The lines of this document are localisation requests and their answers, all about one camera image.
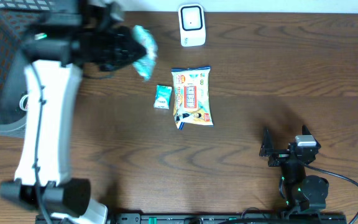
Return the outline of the black round-logo snack packet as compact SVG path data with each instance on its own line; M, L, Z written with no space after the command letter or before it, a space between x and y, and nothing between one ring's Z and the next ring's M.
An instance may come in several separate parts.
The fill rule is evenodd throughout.
M22 111L27 112L28 111L28 99L29 99L29 95L24 93L19 101L19 108Z

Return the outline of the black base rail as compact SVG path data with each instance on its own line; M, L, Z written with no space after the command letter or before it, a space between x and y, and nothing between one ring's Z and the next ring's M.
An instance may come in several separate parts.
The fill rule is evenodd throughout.
M138 213L120 213L107 219L112 224L220 224L220 223L333 223L346 224L344 215L291 215L284 219L276 215L251 211L241 214L225 215L142 215Z

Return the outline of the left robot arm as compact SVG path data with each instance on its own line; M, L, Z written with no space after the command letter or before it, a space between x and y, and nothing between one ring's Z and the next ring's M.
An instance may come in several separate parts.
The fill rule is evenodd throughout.
M108 208L91 197L88 179L71 174L70 138L83 65L113 72L146 54L115 1L60 1L24 32L28 111L24 146L3 199L38 211L45 222L106 223Z

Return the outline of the dark grey plastic basket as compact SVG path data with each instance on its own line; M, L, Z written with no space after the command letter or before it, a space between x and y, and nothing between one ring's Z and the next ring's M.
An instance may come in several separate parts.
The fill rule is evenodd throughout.
M68 139L82 75L69 46L51 27L41 29L44 38L30 36L35 47L20 46L2 23L0 16L0 136ZM24 93L27 112L19 108Z

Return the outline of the green tissue packet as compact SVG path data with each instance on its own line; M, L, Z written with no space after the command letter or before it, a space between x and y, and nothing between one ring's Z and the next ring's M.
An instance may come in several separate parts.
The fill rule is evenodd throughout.
M166 109L170 107L170 98L172 95L172 87L157 85L154 108Z

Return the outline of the white barcode scanner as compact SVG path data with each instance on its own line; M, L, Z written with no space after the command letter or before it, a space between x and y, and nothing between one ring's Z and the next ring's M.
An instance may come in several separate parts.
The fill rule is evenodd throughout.
M178 9L180 43L182 47L196 47L206 42L204 9L200 4L184 4Z

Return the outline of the yellow snack bag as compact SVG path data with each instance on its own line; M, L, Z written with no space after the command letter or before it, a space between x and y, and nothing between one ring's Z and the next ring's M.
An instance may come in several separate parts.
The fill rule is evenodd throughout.
M209 105L210 66L173 68L173 119L178 129L186 123L213 126Z

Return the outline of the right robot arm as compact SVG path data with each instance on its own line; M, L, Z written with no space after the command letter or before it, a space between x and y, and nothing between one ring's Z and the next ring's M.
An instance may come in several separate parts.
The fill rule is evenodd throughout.
M280 213L282 218L317 214L326 208L329 182L317 175L306 175L305 171L305 167L316 159L320 148L320 143L306 126L302 126L302 134L295 136L286 149L274 148L272 136L264 128L259 156L268 157L268 166L281 170L279 191L287 202L287 208Z

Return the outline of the light green snack packet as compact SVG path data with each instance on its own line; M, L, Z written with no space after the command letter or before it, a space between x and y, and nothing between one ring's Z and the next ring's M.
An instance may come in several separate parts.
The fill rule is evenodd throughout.
M133 38L146 50L146 54L132 65L144 81L147 82L151 79L156 65L158 46L153 35L142 26L134 26L132 35Z

